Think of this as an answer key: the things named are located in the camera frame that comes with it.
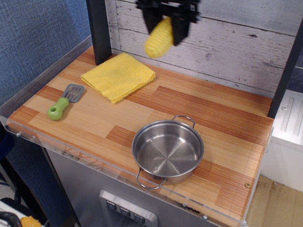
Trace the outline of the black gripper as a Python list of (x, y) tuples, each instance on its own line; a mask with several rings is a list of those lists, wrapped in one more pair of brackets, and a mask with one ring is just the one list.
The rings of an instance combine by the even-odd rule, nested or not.
[(188, 36), (189, 24), (198, 20), (199, 0), (137, 0), (135, 3), (143, 12), (149, 34), (163, 17), (171, 18), (174, 46)]

